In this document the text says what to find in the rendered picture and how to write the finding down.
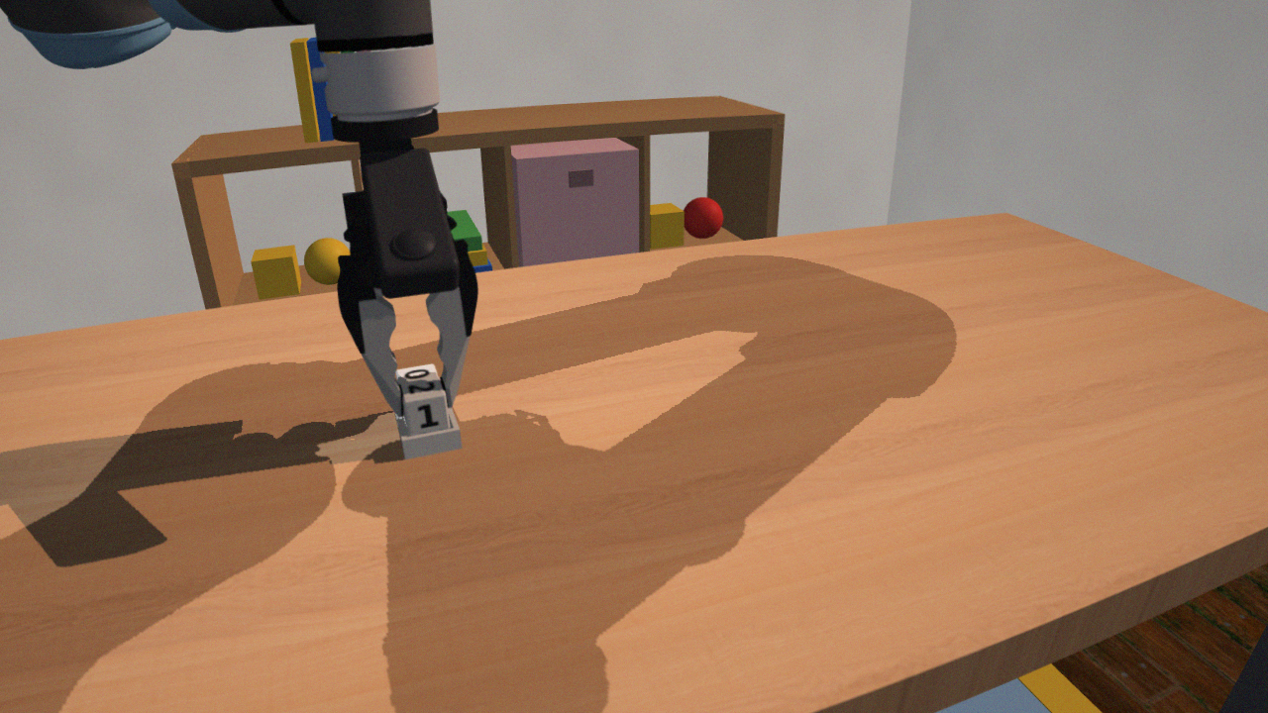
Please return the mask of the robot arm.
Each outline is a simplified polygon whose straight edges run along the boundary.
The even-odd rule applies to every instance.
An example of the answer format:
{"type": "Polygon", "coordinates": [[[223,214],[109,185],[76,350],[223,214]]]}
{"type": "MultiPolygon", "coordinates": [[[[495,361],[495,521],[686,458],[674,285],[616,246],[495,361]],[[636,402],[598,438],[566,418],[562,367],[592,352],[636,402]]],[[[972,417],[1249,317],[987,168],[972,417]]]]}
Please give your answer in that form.
{"type": "MultiPolygon", "coordinates": [[[[430,0],[0,0],[0,8],[44,60],[66,69],[131,60],[176,27],[235,33],[314,25],[325,66],[312,77],[328,82],[327,110],[337,119],[413,118],[440,101],[430,0]],[[361,52],[380,49],[397,51],[361,52]]],[[[380,293],[456,291],[456,245],[429,150],[361,154],[361,181],[380,293]]]]}

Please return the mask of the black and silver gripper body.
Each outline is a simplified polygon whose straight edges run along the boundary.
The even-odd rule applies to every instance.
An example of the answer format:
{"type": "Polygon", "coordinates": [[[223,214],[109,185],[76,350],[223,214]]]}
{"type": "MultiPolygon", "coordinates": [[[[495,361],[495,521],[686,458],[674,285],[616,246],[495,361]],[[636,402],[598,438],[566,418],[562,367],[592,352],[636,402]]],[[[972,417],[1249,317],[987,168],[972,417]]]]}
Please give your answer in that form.
{"type": "MultiPolygon", "coordinates": [[[[331,126],[333,140],[361,142],[361,154],[412,150],[412,137],[436,134],[439,131],[437,109],[434,108],[426,115],[377,122],[345,122],[333,115],[331,126]]],[[[344,239],[350,244],[353,270],[368,287],[380,289],[366,211],[366,192],[344,193],[344,208],[347,227],[344,239]]]]}

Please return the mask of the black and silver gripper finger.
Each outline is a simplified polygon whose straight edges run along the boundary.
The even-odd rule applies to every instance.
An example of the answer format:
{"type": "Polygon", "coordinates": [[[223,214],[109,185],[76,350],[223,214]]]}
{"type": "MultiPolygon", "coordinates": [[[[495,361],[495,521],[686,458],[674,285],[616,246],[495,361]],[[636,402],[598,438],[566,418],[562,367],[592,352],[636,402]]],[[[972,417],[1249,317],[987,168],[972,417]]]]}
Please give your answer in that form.
{"type": "Polygon", "coordinates": [[[389,343],[397,329],[393,304],[380,289],[368,287],[353,270],[353,256],[339,255],[337,301],[346,329],[361,351],[363,360],[380,393],[398,417],[403,417],[403,392],[396,379],[397,359],[389,343]]]}
{"type": "Polygon", "coordinates": [[[441,370],[441,384],[448,393],[448,409],[456,401],[464,359],[467,359],[468,345],[476,318],[476,304],[478,303],[478,279],[468,254],[468,244],[464,240],[456,241],[456,256],[459,261],[459,287],[456,291],[431,293],[426,298],[426,307],[431,322],[439,329],[440,339],[437,354],[444,363],[441,370]]]}

